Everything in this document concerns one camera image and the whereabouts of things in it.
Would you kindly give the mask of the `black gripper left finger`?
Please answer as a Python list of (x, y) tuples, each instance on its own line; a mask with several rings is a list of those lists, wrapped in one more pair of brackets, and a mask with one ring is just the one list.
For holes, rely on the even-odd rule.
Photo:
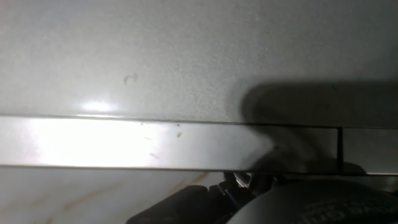
[(189, 185), (132, 216), (126, 224), (226, 223), (236, 211), (237, 206), (217, 185)]

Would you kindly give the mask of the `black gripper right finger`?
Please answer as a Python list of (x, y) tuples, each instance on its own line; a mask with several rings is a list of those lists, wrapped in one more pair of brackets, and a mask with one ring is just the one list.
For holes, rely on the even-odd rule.
[(224, 172), (223, 175), (229, 188), (247, 189), (255, 196), (270, 191), (275, 182), (275, 177), (270, 174)]

